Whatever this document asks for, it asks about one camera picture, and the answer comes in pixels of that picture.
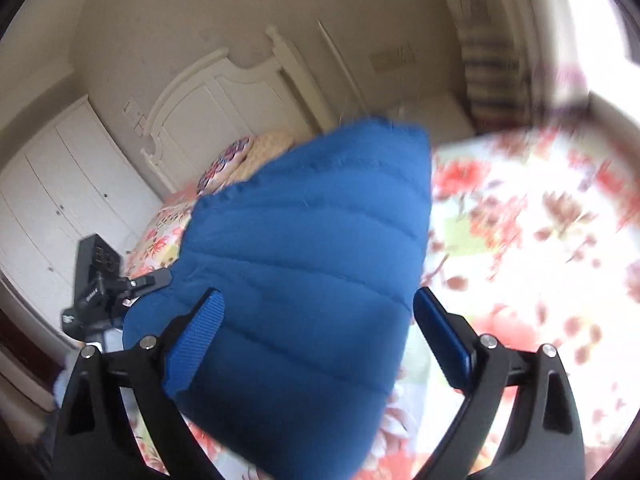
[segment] wall outlet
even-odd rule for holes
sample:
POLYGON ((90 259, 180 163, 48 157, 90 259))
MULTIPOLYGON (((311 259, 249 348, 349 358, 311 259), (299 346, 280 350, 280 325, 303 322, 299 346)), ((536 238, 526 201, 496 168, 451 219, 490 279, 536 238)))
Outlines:
POLYGON ((415 54, 409 43, 379 50, 369 55, 376 74, 391 72, 406 65, 415 64, 415 54))
POLYGON ((142 111, 140 111, 140 107, 138 103, 133 99, 129 99, 127 104, 124 105, 122 109, 122 114, 127 118, 127 121, 131 124, 132 128, 138 126, 140 119, 142 118, 142 111))

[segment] pillow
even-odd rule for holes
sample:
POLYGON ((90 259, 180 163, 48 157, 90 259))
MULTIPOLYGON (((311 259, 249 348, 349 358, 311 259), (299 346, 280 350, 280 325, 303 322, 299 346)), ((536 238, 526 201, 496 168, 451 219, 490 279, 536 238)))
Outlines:
POLYGON ((251 151, 244 162, 229 176, 225 187, 249 180, 267 162, 288 152, 295 145, 296 137, 289 132, 270 132, 255 137, 251 151))
POLYGON ((245 160, 253 143, 253 137, 243 137, 222 151, 209 169, 202 174, 198 182, 198 194, 210 194, 222 186, 223 182, 245 160))

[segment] bed post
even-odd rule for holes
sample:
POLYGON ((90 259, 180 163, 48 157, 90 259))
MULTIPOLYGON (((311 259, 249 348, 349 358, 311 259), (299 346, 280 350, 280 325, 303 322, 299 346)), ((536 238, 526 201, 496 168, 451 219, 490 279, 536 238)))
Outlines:
POLYGON ((313 76, 306 68, 296 47, 290 41, 285 40, 273 25, 268 27, 265 33, 273 42, 271 49, 273 55, 300 92, 306 106, 316 118, 322 133, 327 134, 332 131, 338 126, 335 115, 329 108, 313 76))

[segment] silver screw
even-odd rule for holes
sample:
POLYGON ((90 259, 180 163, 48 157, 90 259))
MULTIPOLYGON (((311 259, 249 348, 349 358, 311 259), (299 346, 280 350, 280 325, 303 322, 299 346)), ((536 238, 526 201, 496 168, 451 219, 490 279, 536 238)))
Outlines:
POLYGON ((480 336, 480 344, 491 350, 498 346, 498 340, 491 334, 482 334, 480 336))
POLYGON ((558 350, 556 350, 556 347, 550 345, 549 343, 542 345, 542 351, 547 357, 556 357, 558 355, 558 350))
POLYGON ((93 345, 85 346, 80 352, 80 355, 85 359, 88 359, 89 357, 91 357, 94 354, 95 354, 95 346, 93 346, 93 345))
POLYGON ((140 340, 140 346, 142 348, 144 348, 145 350, 151 350, 154 346, 156 346, 157 342, 158 342, 158 339, 156 339, 156 336, 154 336, 154 335, 145 335, 140 340))

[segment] floral bedsheet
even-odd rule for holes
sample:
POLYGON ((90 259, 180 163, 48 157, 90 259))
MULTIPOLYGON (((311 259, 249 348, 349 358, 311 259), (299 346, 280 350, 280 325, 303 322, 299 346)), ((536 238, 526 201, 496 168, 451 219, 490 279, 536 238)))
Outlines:
MULTIPOLYGON (((130 269, 169 264, 194 198, 165 206, 130 269)), ((515 130, 434 150, 433 211, 422 285, 476 332, 506 346, 559 350, 585 442, 587 477, 640 408, 640 185, 591 123, 569 134, 515 130)), ((509 388, 474 466, 491 463, 515 396, 509 388)), ((452 422, 462 395, 444 379, 416 325, 394 392, 357 480, 408 480, 452 422)), ((228 480, 267 478, 189 422, 228 480)), ((137 418, 146 462, 165 471, 137 418)))

